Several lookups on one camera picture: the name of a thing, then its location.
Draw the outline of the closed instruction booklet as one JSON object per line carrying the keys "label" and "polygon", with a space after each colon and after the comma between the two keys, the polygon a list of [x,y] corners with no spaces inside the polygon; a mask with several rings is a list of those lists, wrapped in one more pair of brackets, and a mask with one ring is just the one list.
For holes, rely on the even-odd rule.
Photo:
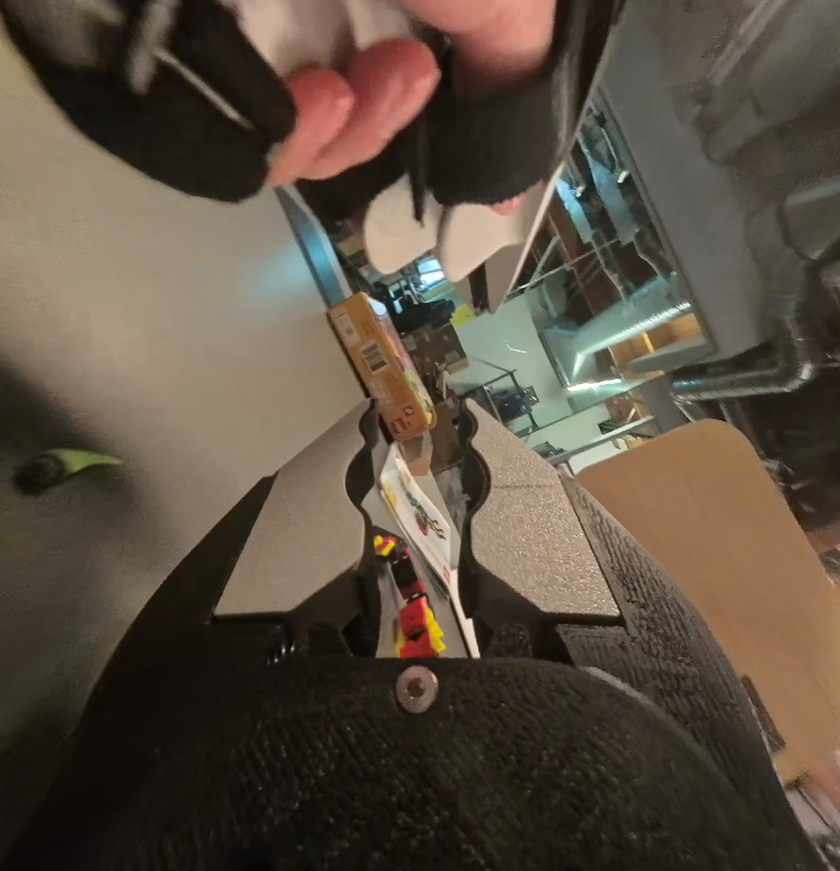
{"label": "closed instruction booklet", "polygon": [[450,522],[420,487],[395,443],[388,446],[378,489],[408,544],[425,562],[442,594],[451,597],[457,563]]}

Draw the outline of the orange toy set cardboard box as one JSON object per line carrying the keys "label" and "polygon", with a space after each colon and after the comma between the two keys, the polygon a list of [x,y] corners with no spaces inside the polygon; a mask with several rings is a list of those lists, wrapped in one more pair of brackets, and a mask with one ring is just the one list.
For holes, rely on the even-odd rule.
{"label": "orange toy set cardboard box", "polygon": [[327,318],[395,441],[433,430],[436,411],[385,306],[357,293]]}

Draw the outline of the red yellow black brick assembly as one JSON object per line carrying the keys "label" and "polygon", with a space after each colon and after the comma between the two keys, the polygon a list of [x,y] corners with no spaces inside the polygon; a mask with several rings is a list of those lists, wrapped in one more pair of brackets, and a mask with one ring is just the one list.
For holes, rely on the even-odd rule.
{"label": "red yellow black brick assembly", "polygon": [[382,608],[379,655],[440,658],[446,644],[429,599],[431,583],[425,571],[404,539],[374,527],[372,541]]}

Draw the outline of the wooden board stand white base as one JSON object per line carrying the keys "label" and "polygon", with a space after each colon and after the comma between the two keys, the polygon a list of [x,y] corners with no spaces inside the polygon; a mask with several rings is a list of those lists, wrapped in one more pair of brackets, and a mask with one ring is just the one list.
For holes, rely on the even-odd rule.
{"label": "wooden board stand white base", "polygon": [[689,423],[578,471],[685,593],[781,736],[785,781],[840,811],[840,585],[747,438]]}

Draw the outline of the yellow cone toy piece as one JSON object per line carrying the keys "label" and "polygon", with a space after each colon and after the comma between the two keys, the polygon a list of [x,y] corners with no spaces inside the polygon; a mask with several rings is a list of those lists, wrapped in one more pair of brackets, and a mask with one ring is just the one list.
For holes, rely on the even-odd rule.
{"label": "yellow cone toy piece", "polygon": [[93,450],[44,450],[18,466],[12,484],[22,495],[42,495],[88,470],[120,467],[122,458]]}

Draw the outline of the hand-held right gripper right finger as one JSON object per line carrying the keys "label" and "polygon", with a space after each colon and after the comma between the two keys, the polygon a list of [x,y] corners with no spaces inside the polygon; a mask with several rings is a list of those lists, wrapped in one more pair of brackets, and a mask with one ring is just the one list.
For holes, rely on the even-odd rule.
{"label": "hand-held right gripper right finger", "polygon": [[623,614],[567,478],[477,401],[462,404],[468,496],[458,594],[480,657],[584,657]]}

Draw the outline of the person's left hand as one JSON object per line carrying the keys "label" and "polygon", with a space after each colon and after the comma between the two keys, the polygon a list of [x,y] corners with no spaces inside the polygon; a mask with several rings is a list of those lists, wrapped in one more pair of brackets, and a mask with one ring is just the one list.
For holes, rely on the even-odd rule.
{"label": "person's left hand", "polygon": [[[468,98],[513,93],[539,75],[550,55],[554,1],[406,1],[409,13],[450,43],[456,92]],[[377,157],[433,98],[441,70],[413,39],[359,52],[346,71],[306,68],[286,81],[295,128],[277,149],[274,187],[328,180]]]}

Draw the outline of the round silver ventilation duct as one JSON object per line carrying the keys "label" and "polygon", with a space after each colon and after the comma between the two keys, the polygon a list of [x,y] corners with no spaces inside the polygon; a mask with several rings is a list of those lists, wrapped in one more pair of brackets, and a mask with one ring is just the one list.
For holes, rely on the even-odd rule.
{"label": "round silver ventilation duct", "polygon": [[705,401],[789,395],[815,380],[822,369],[822,360],[811,355],[778,356],[757,363],[729,361],[682,367],[673,373],[671,396],[677,405],[683,406]]}

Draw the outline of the rectangular silver ventilation duct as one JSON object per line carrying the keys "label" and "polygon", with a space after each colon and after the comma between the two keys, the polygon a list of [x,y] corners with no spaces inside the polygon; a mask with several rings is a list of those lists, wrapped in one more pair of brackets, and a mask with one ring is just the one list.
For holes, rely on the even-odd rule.
{"label": "rectangular silver ventilation duct", "polygon": [[595,368],[597,354],[694,311],[685,286],[656,278],[581,326],[552,324],[539,339],[561,382],[577,384]]}

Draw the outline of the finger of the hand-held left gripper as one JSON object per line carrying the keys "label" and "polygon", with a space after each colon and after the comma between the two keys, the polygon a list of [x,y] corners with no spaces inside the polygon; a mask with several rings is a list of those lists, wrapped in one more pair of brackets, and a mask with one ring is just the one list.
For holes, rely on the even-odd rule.
{"label": "finger of the hand-held left gripper", "polygon": [[547,180],[530,188],[508,215],[483,205],[444,208],[440,263],[475,313],[495,313],[513,289],[564,169],[561,163]]}
{"label": "finger of the hand-held left gripper", "polygon": [[423,220],[418,221],[411,184],[383,190],[364,216],[364,247],[371,267],[380,274],[395,274],[427,254],[436,256],[449,211],[427,192]]}

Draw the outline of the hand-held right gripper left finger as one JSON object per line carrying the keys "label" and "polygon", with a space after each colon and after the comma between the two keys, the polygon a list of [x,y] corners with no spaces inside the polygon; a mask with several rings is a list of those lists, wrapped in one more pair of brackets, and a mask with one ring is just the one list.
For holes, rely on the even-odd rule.
{"label": "hand-held right gripper left finger", "polygon": [[319,628],[356,655],[375,654],[380,593],[364,502],[381,438],[375,403],[364,400],[275,473],[214,620],[267,628],[273,657],[297,654]]}

